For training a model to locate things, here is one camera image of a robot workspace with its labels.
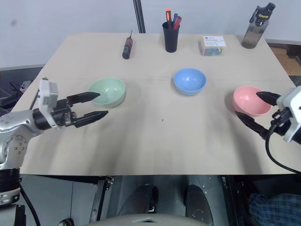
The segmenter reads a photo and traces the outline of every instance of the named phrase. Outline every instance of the beige tabletop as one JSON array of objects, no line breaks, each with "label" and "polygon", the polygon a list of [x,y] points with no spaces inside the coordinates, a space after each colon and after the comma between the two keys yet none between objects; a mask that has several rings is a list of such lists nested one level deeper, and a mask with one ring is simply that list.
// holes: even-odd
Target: beige tabletop
[{"label": "beige tabletop", "polygon": [[[82,128],[47,130],[33,138],[22,173],[45,175],[283,174],[267,156],[264,140],[233,113],[231,97],[242,85],[284,93],[294,87],[264,40],[255,49],[224,35],[224,56],[202,56],[201,35],[180,34],[178,50],[167,53],[161,34],[134,34],[129,60],[121,56],[128,34],[70,35],[28,88],[14,111],[28,109],[39,80],[56,82],[59,98],[88,90],[97,79],[118,77],[124,102],[100,121]],[[172,77],[182,68],[207,77],[196,96],[178,93]],[[92,102],[73,107],[78,116],[106,110]],[[256,121],[269,127],[272,110]],[[301,170],[301,147],[271,138],[282,164]]]}]

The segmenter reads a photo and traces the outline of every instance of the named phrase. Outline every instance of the small box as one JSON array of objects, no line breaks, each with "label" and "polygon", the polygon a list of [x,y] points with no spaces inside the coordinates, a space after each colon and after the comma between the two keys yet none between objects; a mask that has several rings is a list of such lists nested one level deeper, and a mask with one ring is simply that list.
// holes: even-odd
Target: small box
[{"label": "small box", "polygon": [[203,56],[222,56],[226,50],[226,43],[222,36],[203,36],[201,52]]}]

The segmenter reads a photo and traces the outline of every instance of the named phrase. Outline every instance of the pen holder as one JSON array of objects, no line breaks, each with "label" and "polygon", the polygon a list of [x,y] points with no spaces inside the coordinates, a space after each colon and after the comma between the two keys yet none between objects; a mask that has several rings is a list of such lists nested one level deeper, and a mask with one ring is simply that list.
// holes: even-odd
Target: pen holder
[{"label": "pen holder", "polygon": [[173,53],[177,50],[180,26],[177,30],[169,30],[167,22],[165,22],[162,24],[162,27],[164,32],[165,50],[169,53]]}]

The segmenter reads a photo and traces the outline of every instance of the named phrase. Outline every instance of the white wall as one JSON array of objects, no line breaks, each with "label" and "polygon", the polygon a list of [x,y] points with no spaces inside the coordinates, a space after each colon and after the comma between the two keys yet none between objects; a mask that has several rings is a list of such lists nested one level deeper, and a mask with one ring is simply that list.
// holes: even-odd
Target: white wall
[{"label": "white wall", "polygon": [[301,0],[142,0],[147,33],[161,33],[165,9],[182,17],[180,33],[245,34],[257,5],[276,8],[264,38],[301,42]]},{"label": "white wall", "polygon": [[132,0],[0,0],[0,69],[45,64],[73,32],[132,29]]}]

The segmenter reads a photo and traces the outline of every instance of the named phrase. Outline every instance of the gray water bottle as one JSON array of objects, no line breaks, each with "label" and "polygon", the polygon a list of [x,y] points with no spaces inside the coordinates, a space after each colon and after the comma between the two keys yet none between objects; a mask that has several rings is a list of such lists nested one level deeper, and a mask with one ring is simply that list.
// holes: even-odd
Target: gray water bottle
[{"label": "gray water bottle", "polygon": [[269,18],[272,15],[273,9],[276,6],[273,3],[269,3],[266,7],[257,6],[251,19],[248,30],[241,45],[245,48],[255,48],[263,32],[269,25]]}]

